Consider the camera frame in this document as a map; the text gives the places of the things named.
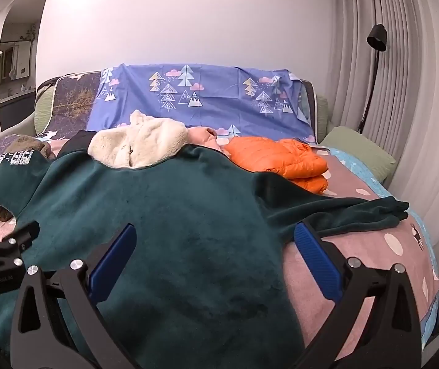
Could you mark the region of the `white pleated curtain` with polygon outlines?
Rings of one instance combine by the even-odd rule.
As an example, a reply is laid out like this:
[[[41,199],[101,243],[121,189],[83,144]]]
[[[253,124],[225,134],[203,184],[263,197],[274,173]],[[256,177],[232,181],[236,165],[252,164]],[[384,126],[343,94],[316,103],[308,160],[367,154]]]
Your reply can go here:
[[[333,0],[332,121],[356,128],[369,94],[375,24],[387,30],[364,134],[396,161],[386,186],[425,221],[439,269],[439,0]]]

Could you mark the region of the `blue tree-print sheet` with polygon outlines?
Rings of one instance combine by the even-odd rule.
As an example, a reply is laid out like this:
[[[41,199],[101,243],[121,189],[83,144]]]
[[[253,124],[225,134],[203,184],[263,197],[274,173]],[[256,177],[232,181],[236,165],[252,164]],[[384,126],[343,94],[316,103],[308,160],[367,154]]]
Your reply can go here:
[[[313,142],[307,96],[287,69],[121,64],[102,71],[87,128],[116,128],[140,111],[188,128],[212,128],[221,142],[247,136]]]

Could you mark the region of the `pink folded garment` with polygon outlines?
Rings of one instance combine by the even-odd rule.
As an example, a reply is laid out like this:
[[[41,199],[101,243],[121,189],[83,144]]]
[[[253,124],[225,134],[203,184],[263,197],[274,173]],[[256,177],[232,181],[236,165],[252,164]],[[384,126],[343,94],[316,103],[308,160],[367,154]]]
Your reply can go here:
[[[214,129],[208,127],[188,128],[188,139],[191,144],[216,150],[227,157],[230,157],[228,151],[222,148],[217,142],[217,134]]]

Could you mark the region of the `green pillow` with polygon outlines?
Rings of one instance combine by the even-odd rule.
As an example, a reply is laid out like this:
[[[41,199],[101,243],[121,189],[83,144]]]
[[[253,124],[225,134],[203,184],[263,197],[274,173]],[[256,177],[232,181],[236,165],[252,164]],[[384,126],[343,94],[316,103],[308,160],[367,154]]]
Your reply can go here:
[[[362,173],[366,167],[380,183],[391,177],[397,166],[397,161],[384,149],[350,128],[333,128],[319,144],[345,162],[347,168]]]

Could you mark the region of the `black folded garment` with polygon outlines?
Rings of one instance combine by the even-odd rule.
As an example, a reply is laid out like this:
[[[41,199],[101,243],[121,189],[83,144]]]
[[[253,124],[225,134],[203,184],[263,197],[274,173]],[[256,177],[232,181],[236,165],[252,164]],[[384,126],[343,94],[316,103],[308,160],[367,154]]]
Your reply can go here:
[[[80,130],[76,135],[71,137],[60,149],[57,158],[61,158],[73,152],[87,152],[90,142],[93,140],[96,132]]]

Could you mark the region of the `orange puffer jacket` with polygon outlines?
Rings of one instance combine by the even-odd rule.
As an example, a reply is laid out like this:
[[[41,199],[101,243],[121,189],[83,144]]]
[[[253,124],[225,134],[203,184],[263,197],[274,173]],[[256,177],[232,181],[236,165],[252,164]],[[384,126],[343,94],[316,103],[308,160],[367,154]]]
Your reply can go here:
[[[224,150],[235,164],[250,172],[276,173],[314,194],[322,194],[328,188],[324,177],[328,164],[306,143],[295,139],[233,137]]]

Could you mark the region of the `dark patterned pillow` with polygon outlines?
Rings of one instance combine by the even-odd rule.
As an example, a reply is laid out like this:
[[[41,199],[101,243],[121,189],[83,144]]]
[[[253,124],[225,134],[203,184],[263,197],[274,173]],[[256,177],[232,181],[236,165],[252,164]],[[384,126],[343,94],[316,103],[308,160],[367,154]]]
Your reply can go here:
[[[35,134],[47,140],[69,139],[88,124],[100,71],[50,79],[39,88],[34,108]]]

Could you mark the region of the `black floor lamp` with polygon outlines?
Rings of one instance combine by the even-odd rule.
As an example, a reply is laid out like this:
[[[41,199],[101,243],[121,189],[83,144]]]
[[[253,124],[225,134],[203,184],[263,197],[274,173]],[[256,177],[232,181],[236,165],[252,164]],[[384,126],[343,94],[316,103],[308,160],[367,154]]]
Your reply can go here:
[[[363,133],[369,116],[369,109],[374,95],[374,88],[380,65],[380,54],[384,53],[387,50],[387,30],[385,26],[382,23],[375,24],[369,32],[366,41],[368,45],[374,49],[374,64],[370,77],[369,94],[366,101],[365,110],[360,120],[360,125],[358,126],[359,134]]]

